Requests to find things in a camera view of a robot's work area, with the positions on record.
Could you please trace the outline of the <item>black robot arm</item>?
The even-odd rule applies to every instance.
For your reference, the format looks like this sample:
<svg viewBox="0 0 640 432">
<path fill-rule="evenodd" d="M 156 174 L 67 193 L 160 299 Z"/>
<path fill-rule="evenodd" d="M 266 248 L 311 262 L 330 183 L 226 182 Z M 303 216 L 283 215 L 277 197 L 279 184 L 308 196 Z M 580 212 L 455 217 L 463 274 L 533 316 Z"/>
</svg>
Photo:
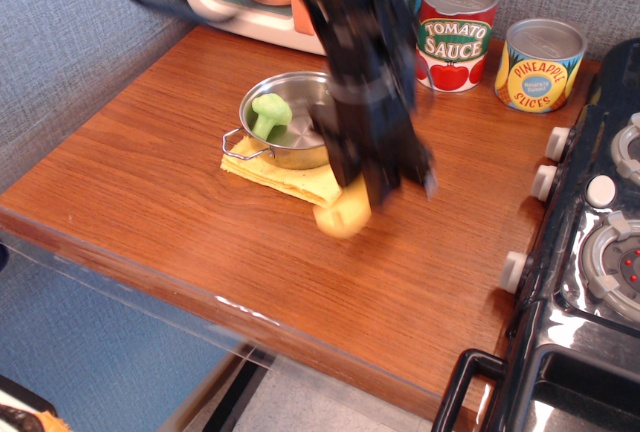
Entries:
<svg viewBox="0 0 640 432">
<path fill-rule="evenodd" d="M 337 182 L 363 177 L 381 205 L 402 179 L 437 188 L 433 157 L 416 135 L 416 31 L 405 0 L 302 0 L 326 53 L 335 109 L 313 106 Z"/>
</svg>

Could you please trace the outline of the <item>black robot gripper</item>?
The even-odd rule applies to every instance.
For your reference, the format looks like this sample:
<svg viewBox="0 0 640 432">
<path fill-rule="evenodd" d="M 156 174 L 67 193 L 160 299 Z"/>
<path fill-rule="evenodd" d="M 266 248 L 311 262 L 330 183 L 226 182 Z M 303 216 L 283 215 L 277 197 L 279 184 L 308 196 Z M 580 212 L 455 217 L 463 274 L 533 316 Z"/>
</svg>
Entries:
<svg viewBox="0 0 640 432">
<path fill-rule="evenodd" d="M 310 115 L 338 185 L 363 173 L 371 206 L 381 206 L 403 179 L 433 195 L 433 156 L 414 131 L 410 103 L 378 82 L 348 87 L 330 79 L 328 88 L 335 110 Z"/>
</svg>

